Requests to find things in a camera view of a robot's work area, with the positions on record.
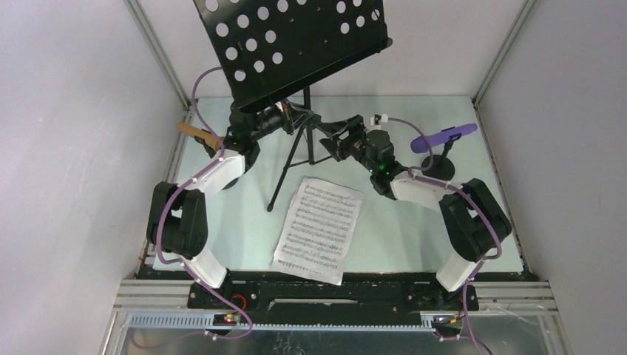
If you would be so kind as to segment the black music stand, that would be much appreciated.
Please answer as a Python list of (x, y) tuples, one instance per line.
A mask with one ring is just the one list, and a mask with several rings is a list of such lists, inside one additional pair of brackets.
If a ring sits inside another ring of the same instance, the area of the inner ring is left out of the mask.
[(257, 113), (388, 48), (382, 1), (196, 1), (237, 108)]

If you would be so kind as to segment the sheet music page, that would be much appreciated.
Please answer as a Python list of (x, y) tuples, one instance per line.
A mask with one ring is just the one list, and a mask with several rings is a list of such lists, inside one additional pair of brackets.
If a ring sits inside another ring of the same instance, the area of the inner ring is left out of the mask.
[(288, 208), (270, 269), (341, 285), (363, 198), (357, 190), (303, 178)]

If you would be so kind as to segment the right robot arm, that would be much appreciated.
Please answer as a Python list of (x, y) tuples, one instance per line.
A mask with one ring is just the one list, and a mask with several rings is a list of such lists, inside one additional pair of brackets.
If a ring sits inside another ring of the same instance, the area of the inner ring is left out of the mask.
[(360, 115), (332, 123), (320, 123), (321, 145), (337, 161), (353, 158), (370, 173), (375, 191), (391, 200), (416, 203), (438, 212), (452, 246), (447, 261), (435, 273), (438, 281), (430, 299), (440, 309), (451, 308), (468, 283), (488, 260), (502, 254), (502, 242), (512, 224), (485, 182), (473, 178), (453, 183), (428, 177), (422, 167), (403, 166), (396, 160), (390, 134), (382, 124), (387, 115), (374, 115), (366, 126)]

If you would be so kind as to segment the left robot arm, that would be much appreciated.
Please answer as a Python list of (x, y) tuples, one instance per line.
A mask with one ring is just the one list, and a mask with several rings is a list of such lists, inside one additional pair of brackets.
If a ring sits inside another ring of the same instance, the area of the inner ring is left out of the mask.
[(234, 298), (225, 283), (229, 270), (207, 245), (210, 202), (234, 185), (257, 162), (259, 142), (276, 131), (288, 135), (303, 132), (320, 119), (308, 101), (284, 99), (257, 113), (246, 113), (235, 103), (221, 115), (194, 108), (199, 126), (184, 122), (179, 132), (202, 146), (209, 161), (199, 172), (179, 183), (162, 181), (153, 190), (146, 239), (166, 265), (179, 265), (206, 288), (205, 298), (216, 308), (225, 308)]

